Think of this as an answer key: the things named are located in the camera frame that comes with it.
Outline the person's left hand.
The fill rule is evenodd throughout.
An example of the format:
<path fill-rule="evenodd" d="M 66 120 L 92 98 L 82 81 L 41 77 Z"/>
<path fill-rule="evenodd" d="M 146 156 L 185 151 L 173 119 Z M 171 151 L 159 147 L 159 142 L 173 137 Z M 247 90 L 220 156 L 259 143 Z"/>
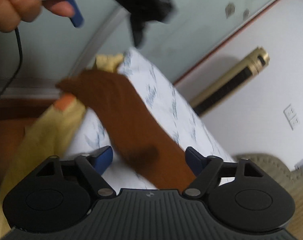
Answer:
<path fill-rule="evenodd" d="M 64 0 L 0 0 L 0 31 L 9 33 L 20 22 L 33 22 L 42 8 L 62 17 L 73 17 L 74 9 Z"/>

